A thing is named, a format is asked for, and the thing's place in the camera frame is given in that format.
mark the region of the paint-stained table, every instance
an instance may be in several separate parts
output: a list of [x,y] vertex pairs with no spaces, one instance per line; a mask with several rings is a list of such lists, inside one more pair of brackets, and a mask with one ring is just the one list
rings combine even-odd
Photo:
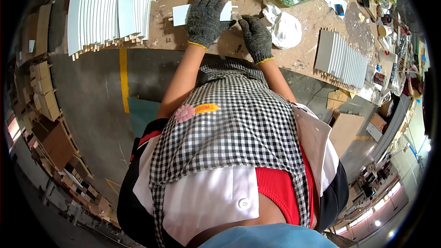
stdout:
[[[185,26],[173,27],[173,22],[168,19],[174,6],[189,4],[193,0],[152,0],[150,11],[149,40],[143,45],[136,45],[125,42],[126,48],[153,48],[169,50],[185,50],[188,36]],[[234,11],[239,14],[258,15],[265,7],[264,0],[231,0],[233,5],[238,6]],[[341,86],[338,82],[324,77],[314,71],[314,61],[317,51],[318,36],[320,29],[331,28],[341,33],[347,41],[358,48],[362,54],[370,60],[371,66],[380,64],[382,71],[390,76],[391,63],[378,60],[378,49],[381,48],[377,39],[377,27],[369,19],[364,8],[356,3],[356,0],[346,0],[348,8],[345,19],[340,19],[335,12],[330,9],[324,0],[312,0],[295,7],[286,8],[280,5],[278,0],[266,0],[273,2],[281,7],[282,11],[292,14],[302,25],[302,41],[294,48],[279,50],[273,47],[272,52],[279,67],[311,76],[329,84]],[[245,47],[242,31],[236,24],[231,30],[222,34],[217,44],[213,44],[208,53],[244,58],[251,60]],[[345,88],[368,101],[373,101],[372,87],[365,85],[362,89],[353,89],[348,86]]]

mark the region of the yellow name tag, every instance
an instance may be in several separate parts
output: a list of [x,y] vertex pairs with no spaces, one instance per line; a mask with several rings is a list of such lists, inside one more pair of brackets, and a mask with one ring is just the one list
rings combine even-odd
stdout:
[[204,103],[195,107],[195,114],[204,113],[204,112],[212,112],[218,110],[219,107],[214,103]]

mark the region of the pink flower badge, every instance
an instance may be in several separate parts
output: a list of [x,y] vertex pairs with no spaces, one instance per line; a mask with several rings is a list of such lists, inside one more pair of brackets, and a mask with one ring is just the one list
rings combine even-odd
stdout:
[[189,120],[195,115],[195,108],[192,105],[183,105],[176,110],[175,119],[176,122],[181,123]]

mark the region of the gingham apron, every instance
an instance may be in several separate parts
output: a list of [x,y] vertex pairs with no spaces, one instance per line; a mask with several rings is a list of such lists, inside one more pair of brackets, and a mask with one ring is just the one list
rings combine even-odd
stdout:
[[246,165],[292,175],[300,225],[309,228],[308,186],[290,102],[271,91],[262,71],[245,60],[203,62],[207,83],[184,104],[215,104],[217,111],[168,121],[152,155],[150,189],[158,245],[165,185],[203,170]]

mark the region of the work glove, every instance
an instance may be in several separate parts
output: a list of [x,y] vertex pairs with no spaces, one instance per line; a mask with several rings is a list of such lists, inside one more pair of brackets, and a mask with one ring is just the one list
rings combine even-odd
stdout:
[[207,49],[221,33],[236,23],[220,21],[221,12],[228,0],[194,0],[187,20],[189,44]]
[[243,15],[242,19],[239,20],[239,25],[242,28],[246,48],[255,63],[265,62],[274,58],[273,54],[271,54],[271,47],[273,46],[271,33],[262,24],[260,19]]

